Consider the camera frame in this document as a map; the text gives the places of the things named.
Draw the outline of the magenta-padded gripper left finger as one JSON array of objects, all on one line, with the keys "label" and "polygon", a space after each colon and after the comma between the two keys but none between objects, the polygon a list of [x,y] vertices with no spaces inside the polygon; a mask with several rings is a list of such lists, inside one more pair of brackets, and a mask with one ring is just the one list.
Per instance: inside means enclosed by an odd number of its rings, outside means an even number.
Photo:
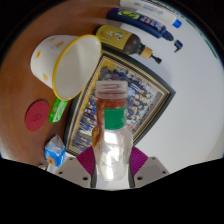
[{"label": "magenta-padded gripper left finger", "polygon": [[76,158],[69,157],[56,175],[84,188],[95,188],[97,171],[93,148],[85,149]]}]

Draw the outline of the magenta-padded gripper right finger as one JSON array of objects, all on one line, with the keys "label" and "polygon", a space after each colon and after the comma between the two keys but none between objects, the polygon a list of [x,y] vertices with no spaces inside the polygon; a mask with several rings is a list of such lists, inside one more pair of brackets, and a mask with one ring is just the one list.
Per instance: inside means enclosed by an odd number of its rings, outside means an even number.
[{"label": "magenta-padded gripper right finger", "polygon": [[133,147],[129,159],[128,180],[131,188],[140,188],[169,175],[157,157],[148,157]]}]

